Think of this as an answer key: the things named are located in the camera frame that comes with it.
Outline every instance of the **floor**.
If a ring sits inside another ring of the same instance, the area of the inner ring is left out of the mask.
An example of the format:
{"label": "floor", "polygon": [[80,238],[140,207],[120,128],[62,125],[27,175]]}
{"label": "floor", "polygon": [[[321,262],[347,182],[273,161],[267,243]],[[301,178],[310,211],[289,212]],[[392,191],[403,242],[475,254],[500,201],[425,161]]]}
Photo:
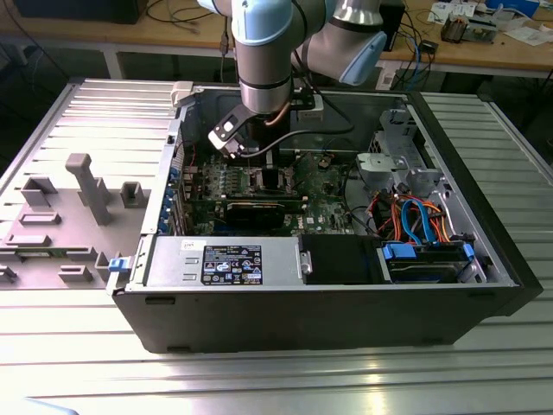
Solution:
{"label": "floor", "polygon": [[[15,67],[7,62],[0,49],[0,170],[3,171],[17,154],[25,140],[40,122],[66,81],[46,55],[40,50],[28,49],[29,64]],[[107,68],[100,53],[93,51],[49,49],[48,54],[71,77],[108,78]],[[169,55],[123,54],[124,69],[135,80],[194,80],[219,81],[217,58],[180,56],[175,60]],[[232,82],[236,74],[232,60],[226,61],[224,81]],[[372,77],[362,86],[374,88],[378,77]],[[446,93],[484,93],[493,98],[511,121],[524,130],[525,136],[548,163],[553,162],[550,114],[553,99],[537,94],[543,81],[506,77],[483,78],[475,75],[431,73],[428,81],[420,82],[414,89]],[[528,113],[535,119],[528,122]]]}

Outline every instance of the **wooden workbench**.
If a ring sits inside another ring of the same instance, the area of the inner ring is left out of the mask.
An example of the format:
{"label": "wooden workbench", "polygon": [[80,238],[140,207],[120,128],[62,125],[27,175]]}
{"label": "wooden workbench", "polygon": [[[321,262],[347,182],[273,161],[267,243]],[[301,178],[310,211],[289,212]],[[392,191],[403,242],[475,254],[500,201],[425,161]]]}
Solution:
{"label": "wooden workbench", "polygon": [[[410,15],[416,28],[425,39],[440,44],[435,57],[433,70],[462,73],[502,74],[506,76],[544,77],[553,68],[553,44],[545,43],[532,47],[499,34],[493,44],[463,42],[453,44],[440,40],[439,24],[426,22],[432,0],[407,0]],[[173,9],[193,7],[194,0],[172,0]],[[9,44],[29,44],[16,25],[0,6],[0,42]],[[193,34],[173,24],[156,22],[143,16],[135,25],[122,25],[105,22],[76,22],[68,20],[21,18],[12,9],[21,25],[43,46],[57,48],[86,48],[104,53],[108,69],[113,78],[123,77],[118,62],[118,52],[144,52],[158,54],[188,54],[219,56],[219,41],[223,28],[221,16],[208,16],[195,26],[200,33]],[[163,19],[168,18],[162,4],[152,13]],[[192,17],[203,10],[182,12],[179,17]],[[553,13],[539,10],[537,19],[553,20]],[[405,67],[412,58],[405,39],[400,37],[391,52],[381,56],[379,66],[384,72],[395,73]]]}

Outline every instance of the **paper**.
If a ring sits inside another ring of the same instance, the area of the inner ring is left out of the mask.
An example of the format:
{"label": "paper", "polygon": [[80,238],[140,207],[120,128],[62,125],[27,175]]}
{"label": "paper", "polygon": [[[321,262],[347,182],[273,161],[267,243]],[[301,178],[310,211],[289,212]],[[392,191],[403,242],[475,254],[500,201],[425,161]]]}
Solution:
{"label": "paper", "polygon": [[467,3],[444,3],[438,2],[432,4],[432,11],[429,13],[429,22],[445,24],[450,13],[454,15],[464,15],[466,17],[474,16],[476,10],[476,2]]}
{"label": "paper", "polygon": [[540,32],[539,30],[532,28],[518,28],[505,32],[505,34],[531,46],[541,45],[546,42],[553,42],[553,33]]}

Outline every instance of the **gray plastic panel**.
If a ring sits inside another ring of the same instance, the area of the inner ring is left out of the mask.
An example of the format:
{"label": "gray plastic panel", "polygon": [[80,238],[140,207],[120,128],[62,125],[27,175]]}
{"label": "gray plastic panel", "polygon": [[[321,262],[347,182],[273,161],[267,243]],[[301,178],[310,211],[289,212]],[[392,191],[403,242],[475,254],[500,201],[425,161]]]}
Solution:
{"label": "gray plastic panel", "polygon": [[[149,196],[168,125],[175,117],[169,98],[172,85],[85,80],[66,88],[48,127],[30,138],[32,150],[19,156],[19,168],[0,194],[0,238],[5,244],[12,235],[48,235],[51,248],[92,247],[97,254],[81,261],[74,256],[73,260],[34,257],[22,263],[9,261],[4,255],[0,265],[9,266],[17,278],[11,284],[1,283],[0,290],[101,288],[105,286],[105,269],[95,268],[98,254],[102,252],[109,260],[117,252],[123,256],[135,253],[145,207],[125,209],[119,191],[125,182],[134,182]],[[139,108],[122,108],[124,103],[139,104]],[[99,227],[78,196],[79,185],[65,167],[72,153],[91,156],[92,174],[103,178],[111,193],[107,209],[112,220],[108,226]],[[20,191],[34,176],[48,177],[58,190],[58,194],[46,197],[51,204],[49,212],[59,215],[59,223],[19,221],[23,214],[35,213]],[[58,275],[62,265],[86,265],[92,281],[64,282]]]}

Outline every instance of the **warning label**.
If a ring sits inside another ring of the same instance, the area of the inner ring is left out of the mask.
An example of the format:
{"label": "warning label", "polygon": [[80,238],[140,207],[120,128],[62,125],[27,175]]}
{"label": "warning label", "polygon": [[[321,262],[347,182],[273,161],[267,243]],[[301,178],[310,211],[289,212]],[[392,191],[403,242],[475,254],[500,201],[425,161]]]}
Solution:
{"label": "warning label", "polygon": [[201,282],[204,285],[263,283],[261,246],[206,246]]}

